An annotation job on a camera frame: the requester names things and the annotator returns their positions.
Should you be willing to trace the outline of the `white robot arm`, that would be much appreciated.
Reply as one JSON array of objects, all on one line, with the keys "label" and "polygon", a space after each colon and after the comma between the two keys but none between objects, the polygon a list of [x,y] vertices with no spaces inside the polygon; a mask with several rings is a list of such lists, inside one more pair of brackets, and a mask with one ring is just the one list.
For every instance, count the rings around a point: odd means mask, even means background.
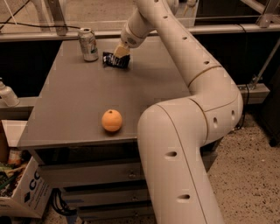
[{"label": "white robot arm", "polygon": [[115,56],[156,31],[190,94],[147,108],[137,125],[143,173],[157,224],[225,224],[200,155],[242,116],[242,95],[210,52],[176,19],[178,0],[136,0]]}]

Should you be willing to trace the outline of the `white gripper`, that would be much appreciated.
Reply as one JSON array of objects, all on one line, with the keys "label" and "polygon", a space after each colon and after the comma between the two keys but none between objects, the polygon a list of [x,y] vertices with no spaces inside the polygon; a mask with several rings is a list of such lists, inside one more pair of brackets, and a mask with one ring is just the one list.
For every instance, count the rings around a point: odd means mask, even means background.
[{"label": "white gripper", "polygon": [[130,48],[139,47],[146,39],[146,26],[127,22],[121,31],[121,41],[115,48],[114,55],[122,58],[130,54]]}]

